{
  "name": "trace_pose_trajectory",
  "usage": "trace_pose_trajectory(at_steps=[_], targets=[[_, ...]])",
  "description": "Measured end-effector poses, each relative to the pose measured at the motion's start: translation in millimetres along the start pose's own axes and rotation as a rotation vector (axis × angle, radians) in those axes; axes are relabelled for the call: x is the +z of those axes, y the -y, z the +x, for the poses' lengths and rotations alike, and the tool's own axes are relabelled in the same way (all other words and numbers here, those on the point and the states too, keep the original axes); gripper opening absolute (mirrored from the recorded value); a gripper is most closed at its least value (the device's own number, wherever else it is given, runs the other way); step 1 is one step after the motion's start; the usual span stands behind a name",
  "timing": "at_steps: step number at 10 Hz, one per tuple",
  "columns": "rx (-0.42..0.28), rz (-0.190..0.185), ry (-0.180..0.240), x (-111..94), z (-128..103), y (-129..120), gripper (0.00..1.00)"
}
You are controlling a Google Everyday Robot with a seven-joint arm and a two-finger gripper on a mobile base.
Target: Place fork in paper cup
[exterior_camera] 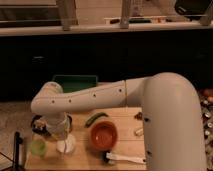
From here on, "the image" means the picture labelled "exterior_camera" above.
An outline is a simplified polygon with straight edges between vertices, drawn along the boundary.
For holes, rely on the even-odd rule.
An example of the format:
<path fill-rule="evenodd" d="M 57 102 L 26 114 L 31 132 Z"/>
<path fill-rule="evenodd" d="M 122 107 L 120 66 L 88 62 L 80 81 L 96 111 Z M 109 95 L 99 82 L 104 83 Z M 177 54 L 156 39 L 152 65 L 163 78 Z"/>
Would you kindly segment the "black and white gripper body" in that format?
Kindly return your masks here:
<path fill-rule="evenodd" d="M 53 118 L 35 115 L 31 121 L 31 129 L 44 137 L 65 140 L 72 130 L 72 117 L 66 114 Z"/>

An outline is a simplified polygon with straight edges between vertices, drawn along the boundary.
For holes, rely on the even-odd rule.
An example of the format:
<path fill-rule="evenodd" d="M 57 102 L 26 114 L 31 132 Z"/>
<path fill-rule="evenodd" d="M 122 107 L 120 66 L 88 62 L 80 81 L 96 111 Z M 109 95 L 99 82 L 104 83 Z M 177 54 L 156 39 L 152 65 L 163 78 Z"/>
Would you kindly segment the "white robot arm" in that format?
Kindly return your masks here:
<path fill-rule="evenodd" d="M 189 80 L 171 72 L 65 93 L 43 85 L 31 110 L 53 121 L 64 112 L 140 107 L 148 171 L 207 171 L 201 106 Z"/>

